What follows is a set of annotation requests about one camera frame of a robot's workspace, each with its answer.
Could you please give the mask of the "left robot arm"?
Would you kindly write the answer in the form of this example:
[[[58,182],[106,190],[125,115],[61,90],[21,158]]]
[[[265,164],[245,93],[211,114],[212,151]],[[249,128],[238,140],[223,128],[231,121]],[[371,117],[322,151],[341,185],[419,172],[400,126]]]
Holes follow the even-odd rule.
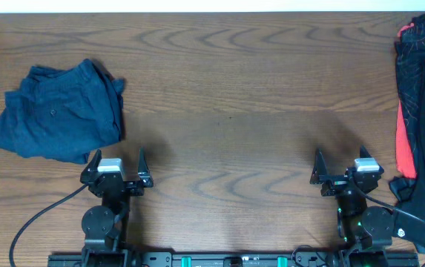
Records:
[[[82,218],[85,245],[81,267],[138,267],[142,259],[126,243],[131,197],[141,197],[154,186],[144,150],[139,150],[138,179],[124,180],[120,158],[104,159],[97,151],[80,176],[89,192],[102,200],[101,205],[87,210]]]

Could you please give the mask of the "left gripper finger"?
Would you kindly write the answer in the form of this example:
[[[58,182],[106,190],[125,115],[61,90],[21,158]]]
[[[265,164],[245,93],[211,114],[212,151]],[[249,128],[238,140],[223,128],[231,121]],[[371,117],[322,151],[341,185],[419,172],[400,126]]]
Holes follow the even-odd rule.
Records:
[[[139,149],[138,168],[137,173],[140,178],[149,178],[150,171],[145,159],[145,152],[143,148]]]
[[[98,149],[96,153],[93,155],[93,158],[91,159],[91,161],[85,167],[84,174],[96,173],[101,159],[102,159],[102,152],[100,149]]]

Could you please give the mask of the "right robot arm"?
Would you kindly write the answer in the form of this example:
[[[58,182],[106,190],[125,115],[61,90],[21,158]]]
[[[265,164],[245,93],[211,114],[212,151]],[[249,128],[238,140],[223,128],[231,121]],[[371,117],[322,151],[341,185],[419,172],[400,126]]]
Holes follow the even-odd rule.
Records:
[[[323,197],[337,201],[337,232],[343,248],[326,256],[327,266],[383,267],[389,261],[385,247],[392,244],[392,212],[367,205],[366,195],[378,187],[384,169],[362,146],[360,156],[344,174],[330,174],[321,150],[314,155],[310,178]]]

